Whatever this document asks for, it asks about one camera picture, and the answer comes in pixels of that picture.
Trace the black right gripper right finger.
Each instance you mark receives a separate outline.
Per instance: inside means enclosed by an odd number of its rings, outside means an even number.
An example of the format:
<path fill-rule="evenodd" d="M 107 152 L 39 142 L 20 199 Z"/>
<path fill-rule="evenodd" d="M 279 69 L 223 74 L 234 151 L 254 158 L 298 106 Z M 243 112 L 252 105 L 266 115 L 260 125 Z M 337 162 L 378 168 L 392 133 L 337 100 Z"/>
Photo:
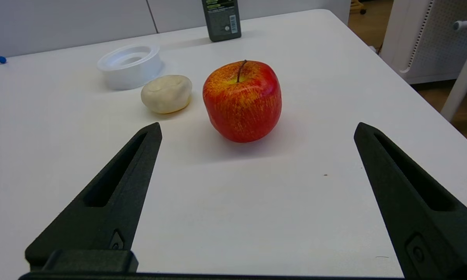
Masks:
<path fill-rule="evenodd" d="M 354 142 L 404 278 L 467 280 L 467 207 L 382 131 Z"/>

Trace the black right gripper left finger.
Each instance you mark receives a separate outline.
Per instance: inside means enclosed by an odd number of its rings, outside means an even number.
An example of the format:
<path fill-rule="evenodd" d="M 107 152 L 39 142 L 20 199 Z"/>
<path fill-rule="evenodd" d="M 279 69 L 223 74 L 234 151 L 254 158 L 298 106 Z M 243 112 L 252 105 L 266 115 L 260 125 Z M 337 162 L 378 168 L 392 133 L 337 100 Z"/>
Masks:
<path fill-rule="evenodd" d="M 56 250 L 130 250 L 161 141 L 158 122 L 140 129 L 26 248 L 31 271 Z"/>

